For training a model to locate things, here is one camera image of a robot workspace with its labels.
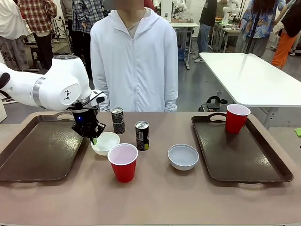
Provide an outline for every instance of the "patterned shirt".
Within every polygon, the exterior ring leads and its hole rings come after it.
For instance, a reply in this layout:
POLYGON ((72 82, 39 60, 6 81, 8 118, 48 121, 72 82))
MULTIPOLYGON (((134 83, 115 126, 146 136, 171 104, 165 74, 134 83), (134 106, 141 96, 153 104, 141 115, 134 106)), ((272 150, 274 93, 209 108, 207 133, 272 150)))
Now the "patterned shirt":
POLYGON ((93 25, 104 18, 104 0, 72 0, 73 30, 85 33, 91 32, 93 25))
MULTIPOLYGON (((244 38, 247 37, 247 35, 251 36, 251 30, 250 32, 246 32, 246 27, 248 26, 248 22, 253 20, 253 23, 255 23, 256 15, 252 14, 252 8, 253 8, 254 0, 251 0, 248 8, 246 9, 243 19, 246 21, 246 23, 242 23, 241 31, 244 32, 244 38)), ((276 16, 276 9, 278 8, 279 11, 283 9, 285 6, 285 0, 276 0, 274 9, 271 13, 260 15, 259 21, 256 27, 256 31, 254 34, 254 38, 264 38, 269 36, 269 34, 273 31, 273 21, 275 20, 276 16)))
POLYGON ((52 0, 19 0, 18 6, 33 33, 52 31, 50 18, 56 17, 56 4, 52 0))

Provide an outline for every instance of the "white bowl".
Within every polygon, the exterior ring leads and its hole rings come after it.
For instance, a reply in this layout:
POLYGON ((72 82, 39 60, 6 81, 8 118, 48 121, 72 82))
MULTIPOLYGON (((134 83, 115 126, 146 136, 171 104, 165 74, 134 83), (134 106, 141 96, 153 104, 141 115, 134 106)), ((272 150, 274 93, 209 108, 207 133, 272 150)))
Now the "white bowl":
POLYGON ((177 170, 190 170, 198 162, 198 152, 189 145, 178 144, 168 150, 170 164, 177 170))
POLYGON ((91 146, 97 154, 107 156, 109 150, 119 143, 120 137, 116 133, 104 132, 97 138, 96 145, 91 142, 91 146))

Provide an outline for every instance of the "tray handle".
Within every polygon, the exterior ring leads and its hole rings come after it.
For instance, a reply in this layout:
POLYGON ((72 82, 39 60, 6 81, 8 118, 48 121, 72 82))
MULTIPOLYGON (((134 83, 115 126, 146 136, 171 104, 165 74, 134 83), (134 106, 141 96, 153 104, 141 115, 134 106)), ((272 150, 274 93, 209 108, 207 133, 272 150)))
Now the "tray handle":
POLYGON ((74 121, 74 117, 73 117, 72 112, 68 112, 68 111, 66 111, 66 112, 59 112, 59 113, 57 113, 57 114, 54 114, 53 117, 54 117, 56 120, 58 120, 58 121, 61 121, 61 120, 70 120, 70 121, 74 121), (66 118, 61 118, 61 117, 60 117, 60 119, 59 119, 59 116, 61 116, 61 115, 68 115, 68 117, 66 117, 66 118))
POLYGON ((225 116, 226 117, 226 114, 225 113, 221 113, 221 112, 216 112, 216 113, 213 113, 213 114, 210 114, 208 116, 205 116, 205 120, 204 121, 207 121, 207 122, 214 122, 214 123, 221 123, 221 122, 225 122, 224 120, 212 120, 211 118, 213 116, 225 116))

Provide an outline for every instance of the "white hoodie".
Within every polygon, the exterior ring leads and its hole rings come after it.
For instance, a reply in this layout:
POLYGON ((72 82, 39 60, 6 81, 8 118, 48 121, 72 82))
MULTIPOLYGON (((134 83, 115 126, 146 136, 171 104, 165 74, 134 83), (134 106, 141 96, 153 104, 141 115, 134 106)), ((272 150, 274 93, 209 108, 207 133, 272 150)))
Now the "white hoodie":
POLYGON ((178 50, 172 26, 151 10, 134 38, 113 10, 91 30, 91 65, 95 89, 108 96, 101 111, 176 111, 178 50))
POLYGON ((0 0, 0 36, 15 40, 29 35, 18 6, 13 0, 0 0))

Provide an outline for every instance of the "black can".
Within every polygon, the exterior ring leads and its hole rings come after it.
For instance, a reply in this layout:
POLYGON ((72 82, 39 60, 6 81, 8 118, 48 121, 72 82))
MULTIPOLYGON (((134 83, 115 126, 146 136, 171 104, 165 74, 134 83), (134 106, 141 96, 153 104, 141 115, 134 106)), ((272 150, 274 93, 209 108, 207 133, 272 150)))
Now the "black can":
POLYGON ((112 113, 114 133, 116 134, 124 133, 124 131, 126 131, 126 127, 124 124, 123 109, 121 107, 116 107, 111 111, 111 113, 112 113))
POLYGON ((150 138, 149 138, 149 124, 146 121, 139 121, 136 123, 136 141, 137 149, 145 151, 149 149, 150 138))

